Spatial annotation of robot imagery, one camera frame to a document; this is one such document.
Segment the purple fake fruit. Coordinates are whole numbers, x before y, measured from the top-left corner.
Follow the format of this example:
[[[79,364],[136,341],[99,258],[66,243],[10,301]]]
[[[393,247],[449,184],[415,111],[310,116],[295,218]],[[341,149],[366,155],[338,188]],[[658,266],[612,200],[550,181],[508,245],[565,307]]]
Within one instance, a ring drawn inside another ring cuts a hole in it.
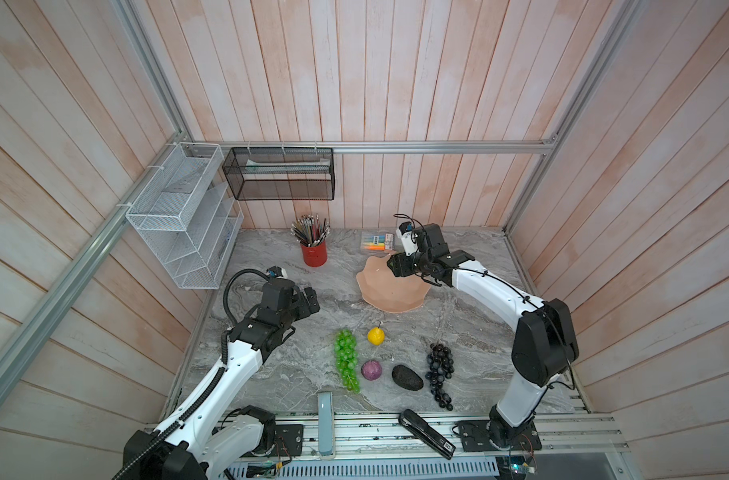
[[[382,376],[382,366],[376,360],[368,360],[362,364],[362,376],[368,381],[378,380]]]

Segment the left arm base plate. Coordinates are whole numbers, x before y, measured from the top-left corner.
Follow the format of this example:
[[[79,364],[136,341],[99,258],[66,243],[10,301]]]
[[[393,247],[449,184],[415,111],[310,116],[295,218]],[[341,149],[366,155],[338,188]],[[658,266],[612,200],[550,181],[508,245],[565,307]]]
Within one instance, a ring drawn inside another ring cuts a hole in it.
[[[304,447],[304,426],[302,424],[272,424],[264,428],[258,446],[242,457],[290,459],[302,455],[302,447]]]

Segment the black grape bunch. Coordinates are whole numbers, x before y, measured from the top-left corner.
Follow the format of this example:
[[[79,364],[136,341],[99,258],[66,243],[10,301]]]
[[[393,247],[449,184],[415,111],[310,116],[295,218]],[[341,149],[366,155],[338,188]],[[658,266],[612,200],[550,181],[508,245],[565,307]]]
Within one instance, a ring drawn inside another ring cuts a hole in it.
[[[452,398],[444,388],[455,371],[451,349],[443,343],[430,344],[426,362],[428,370],[425,379],[428,381],[430,394],[440,409],[452,411]]]

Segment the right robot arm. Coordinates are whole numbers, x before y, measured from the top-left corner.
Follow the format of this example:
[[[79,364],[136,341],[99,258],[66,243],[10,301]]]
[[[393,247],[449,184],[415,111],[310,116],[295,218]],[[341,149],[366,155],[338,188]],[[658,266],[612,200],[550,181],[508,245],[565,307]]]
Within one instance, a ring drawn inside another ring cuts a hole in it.
[[[514,374],[490,411],[487,431],[499,449],[526,432],[548,387],[578,360],[579,347],[569,307],[543,300],[491,273],[472,255],[452,251],[436,224],[402,214],[396,236],[403,247],[387,266],[395,277],[417,276],[433,286],[464,292],[509,325],[514,333]]]

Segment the yellow fake lemon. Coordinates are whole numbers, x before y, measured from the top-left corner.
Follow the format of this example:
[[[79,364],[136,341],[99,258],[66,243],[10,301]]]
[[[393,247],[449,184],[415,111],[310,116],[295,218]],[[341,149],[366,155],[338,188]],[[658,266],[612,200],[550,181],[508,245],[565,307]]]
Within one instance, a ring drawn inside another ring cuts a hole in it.
[[[385,332],[380,326],[371,328],[367,332],[367,341],[371,345],[380,346],[384,342],[384,340],[385,340]]]

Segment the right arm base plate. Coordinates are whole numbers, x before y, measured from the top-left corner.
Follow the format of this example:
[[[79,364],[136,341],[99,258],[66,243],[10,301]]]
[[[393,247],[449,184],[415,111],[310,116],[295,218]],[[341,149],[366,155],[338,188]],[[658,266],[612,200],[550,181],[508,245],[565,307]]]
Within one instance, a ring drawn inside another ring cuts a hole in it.
[[[460,439],[464,452],[542,450],[532,419],[514,428],[492,420],[465,420],[457,422],[452,431]]]

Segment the green grape bunch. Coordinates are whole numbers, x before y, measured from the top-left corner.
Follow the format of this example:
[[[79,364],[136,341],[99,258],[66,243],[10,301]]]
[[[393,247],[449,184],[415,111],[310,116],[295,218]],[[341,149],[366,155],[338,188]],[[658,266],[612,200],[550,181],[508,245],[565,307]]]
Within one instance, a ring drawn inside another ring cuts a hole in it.
[[[348,329],[342,329],[336,335],[334,354],[336,354],[336,370],[342,378],[342,385],[349,392],[360,393],[360,380],[358,380],[358,352],[356,352],[356,338]]]

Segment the dark fake avocado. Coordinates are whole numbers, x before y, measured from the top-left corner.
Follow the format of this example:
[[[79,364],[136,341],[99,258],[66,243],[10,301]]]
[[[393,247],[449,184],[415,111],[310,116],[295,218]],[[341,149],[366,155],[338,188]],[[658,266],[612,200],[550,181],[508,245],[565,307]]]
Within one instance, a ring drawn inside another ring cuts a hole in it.
[[[398,364],[392,368],[391,377],[393,382],[404,390],[419,391],[424,386],[422,377],[402,364]]]

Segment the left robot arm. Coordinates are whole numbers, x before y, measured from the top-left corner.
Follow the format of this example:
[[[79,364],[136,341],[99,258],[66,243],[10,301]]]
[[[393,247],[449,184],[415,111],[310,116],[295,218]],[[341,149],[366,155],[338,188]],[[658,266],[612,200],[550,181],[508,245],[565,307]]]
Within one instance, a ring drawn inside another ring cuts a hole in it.
[[[276,416],[262,408],[238,408],[232,423],[222,424],[236,394],[294,335],[294,322],[320,311],[312,288],[282,275],[262,279],[262,301],[224,331],[220,358],[192,394],[154,430],[138,430],[126,442],[116,478],[218,479],[246,454],[274,460],[268,470],[276,473],[292,458]]]

